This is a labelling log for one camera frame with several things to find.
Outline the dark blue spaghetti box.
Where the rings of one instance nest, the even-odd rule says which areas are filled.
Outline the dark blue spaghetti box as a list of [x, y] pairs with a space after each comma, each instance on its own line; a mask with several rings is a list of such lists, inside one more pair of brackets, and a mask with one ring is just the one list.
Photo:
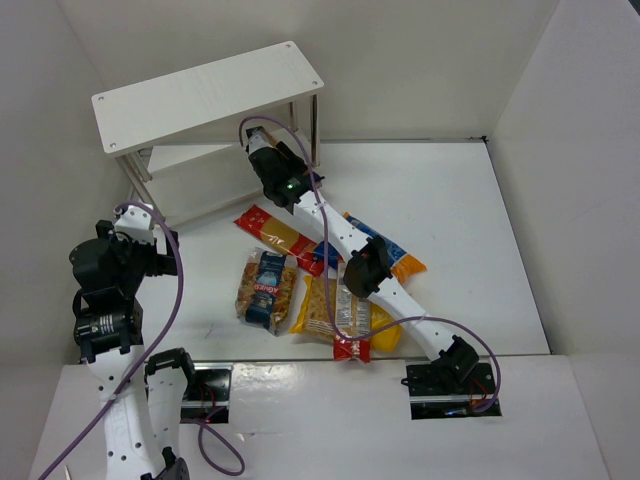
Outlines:
[[264, 127], [261, 128], [261, 135], [269, 146], [275, 148], [282, 154], [289, 152], [289, 147], [283, 141], [274, 137]]

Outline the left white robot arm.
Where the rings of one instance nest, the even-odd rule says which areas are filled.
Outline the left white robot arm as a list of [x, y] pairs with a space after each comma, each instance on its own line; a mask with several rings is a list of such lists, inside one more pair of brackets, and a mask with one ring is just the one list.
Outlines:
[[182, 397], [193, 375], [181, 348], [145, 353], [136, 293], [147, 276], [177, 273], [161, 254], [155, 223], [138, 210], [101, 220], [97, 236], [69, 255], [80, 288], [73, 300], [74, 339], [97, 382], [109, 479], [186, 479], [178, 449]]

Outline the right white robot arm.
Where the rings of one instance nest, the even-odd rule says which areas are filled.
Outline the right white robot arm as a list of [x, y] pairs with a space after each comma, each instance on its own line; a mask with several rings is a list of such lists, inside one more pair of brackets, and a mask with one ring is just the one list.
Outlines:
[[344, 283], [348, 290], [399, 320], [432, 361], [440, 383], [460, 388], [479, 361], [476, 350], [442, 320], [429, 317], [399, 283], [391, 272], [385, 240], [360, 231], [314, 192], [316, 179], [284, 143], [256, 132], [246, 151], [265, 196], [325, 235], [326, 243], [346, 262]]

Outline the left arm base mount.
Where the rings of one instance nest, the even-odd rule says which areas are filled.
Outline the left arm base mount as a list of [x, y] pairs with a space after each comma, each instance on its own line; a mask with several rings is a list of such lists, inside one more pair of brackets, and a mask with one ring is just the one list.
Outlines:
[[233, 365], [196, 362], [181, 404], [182, 420], [200, 420], [211, 425], [227, 424]]

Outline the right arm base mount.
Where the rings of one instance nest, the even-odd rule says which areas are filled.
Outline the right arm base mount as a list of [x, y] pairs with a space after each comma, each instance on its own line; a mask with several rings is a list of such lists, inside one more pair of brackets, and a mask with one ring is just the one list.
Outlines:
[[412, 420], [500, 417], [496, 400], [486, 411], [476, 408], [489, 402], [496, 390], [490, 363], [480, 362], [460, 386], [446, 387], [427, 362], [407, 363], [400, 383], [407, 389]]

